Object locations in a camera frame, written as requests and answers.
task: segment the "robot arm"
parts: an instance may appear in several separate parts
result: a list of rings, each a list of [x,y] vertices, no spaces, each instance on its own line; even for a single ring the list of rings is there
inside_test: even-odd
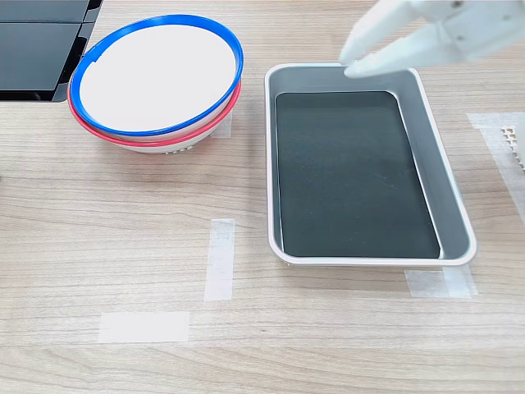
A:
[[[418,18],[429,22],[377,53],[368,50]],[[470,62],[525,39],[525,0],[380,0],[352,29],[340,55],[351,78]]]

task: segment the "bowl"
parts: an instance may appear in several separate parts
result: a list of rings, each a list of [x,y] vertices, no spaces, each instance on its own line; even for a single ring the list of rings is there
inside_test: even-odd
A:
[[[157,16],[95,44],[71,78],[71,102],[108,135],[172,139],[226,108],[243,65],[239,40],[224,25],[201,16]]]
[[[240,90],[241,90],[241,82],[239,81],[239,84],[236,86],[235,90],[233,91],[231,100],[228,102],[228,104],[225,106],[222,112],[215,119],[209,122],[207,125],[200,127],[199,129],[192,131],[190,134],[182,136],[182,137],[177,137],[174,139],[169,139],[169,140],[164,140],[164,141],[154,141],[154,142],[136,142],[136,141],[122,140],[114,136],[107,135],[100,130],[97,130],[95,127],[87,123],[76,111],[73,103],[71,102],[71,91],[70,90],[67,90],[67,96],[68,96],[69,108],[71,110],[71,113],[75,117],[75,119],[87,131],[89,131],[93,135],[96,135],[98,138],[111,142],[115,145],[121,146],[124,149],[134,150],[135,152],[141,152],[141,153],[171,153],[173,152],[174,153],[174,152],[178,152],[181,150],[191,149],[193,145],[198,143],[200,140],[203,140],[208,135],[212,134],[212,132],[219,126],[219,124],[231,112],[231,110],[237,103],[237,99],[239,98],[239,95],[240,95]]]

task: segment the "white tape strip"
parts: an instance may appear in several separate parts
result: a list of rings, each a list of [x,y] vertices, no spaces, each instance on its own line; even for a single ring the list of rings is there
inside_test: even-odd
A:
[[[210,135],[212,138],[230,138],[231,125],[233,124],[233,111],[222,120],[221,124]]]
[[[472,298],[476,284],[468,265],[441,271],[406,270],[410,294],[418,298]]]
[[[523,193],[525,174],[502,131],[502,127],[506,126],[525,126],[525,112],[469,113],[468,118],[474,128],[480,129],[519,215],[525,223],[525,193]],[[518,144],[520,143],[524,144],[525,141],[518,141]]]
[[[522,167],[525,167],[525,123],[514,127],[514,153]]]
[[[213,219],[210,228],[205,301],[231,300],[235,219]]]
[[[187,342],[189,312],[102,314],[98,343]]]
[[[525,125],[525,112],[468,113],[467,116],[475,129],[499,129],[520,123]]]
[[[525,140],[523,139],[524,137],[521,131],[519,130],[519,127],[516,127],[516,126],[501,127],[501,132],[503,133],[505,139],[509,143],[509,146],[512,149],[512,152],[514,153],[516,160],[518,160],[519,165],[521,166],[521,168],[523,168],[522,157],[523,157],[523,146],[525,145]],[[521,137],[522,143],[520,145],[518,145],[519,135],[522,135]]]

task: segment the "tray rim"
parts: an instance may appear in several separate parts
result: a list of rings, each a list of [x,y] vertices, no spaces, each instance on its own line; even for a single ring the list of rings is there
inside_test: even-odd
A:
[[[341,67],[338,63],[285,63],[272,67],[266,73],[264,77],[264,89],[265,89],[265,113],[266,113],[266,166],[267,166],[267,233],[268,242],[273,253],[284,262],[292,266],[364,266],[364,267],[458,267],[469,263],[477,254],[477,238],[474,234],[472,224],[467,215],[467,209],[461,193],[458,188],[458,184],[455,180],[452,167],[450,166],[449,159],[446,155],[445,147],[441,141],[441,137],[437,130],[437,124],[434,116],[431,112],[430,104],[428,102],[427,93],[423,87],[421,77],[418,72],[414,69],[408,69],[416,82],[422,96],[422,101],[425,107],[428,120],[431,124],[432,133],[436,140],[437,147],[440,151],[440,155],[443,161],[443,166],[449,177],[452,193],[458,206],[465,231],[468,235],[469,246],[465,254],[457,259],[385,259],[385,258],[352,258],[352,257],[295,257],[281,250],[279,245],[276,243],[275,232],[274,232],[274,218],[273,218],[273,169],[272,169],[272,119],[270,117],[270,79],[274,73],[279,70],[286,68],[304,68],[304,67]]]

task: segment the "red rim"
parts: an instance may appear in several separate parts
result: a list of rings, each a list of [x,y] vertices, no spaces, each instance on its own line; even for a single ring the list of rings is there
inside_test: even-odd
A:
[[[109,135],[105,135],[101,133],[100,131],[92,128],[92,126],[87,123],[84,119],[80,117],[80,115],[76,112],[75,108],[73,107],[73,104],[71,103],[71,91],[67,89],[67,104],[69,105],[69,109],[71,110],[71,113],[75,117],[75,119],[79,122],[79,124],[84,127],[87,131],[89,131],[91,134],[96,135],[98,138],[101,138],[103,140],[106,140],[108,142],[112,142],[113,144],[119,144],[119,145],[127,145],[127,146],[139,146],[139,147],[154,147],[154,146],[166,146],[166,145],[172,145],[177,144],[180,142],[184,142],[187,140],[191,140],[202,133],[205,133],[206,131],[210,130],[212,127],[219,124],[219,122],[222,121],[230,113],[231,109],[235,106],[235,103],[237,103],[237,99],[240,95],[240,81],[235,90],[233,91],[233,94],[231,95],[230,102],[228,105],[225,106],[225,108],[222,110],[222,112],[213,119],[210,123],[208,123],[206,126],[200,127],[199,129],[192,131],[190,134],[185,135],[184,137],[174,138],[172,140],[165,140],[165,141],[155,141],[155,142],[137,142],[137,141],[127,141],[127,140],[119,140],[117,138],[110,137]]]

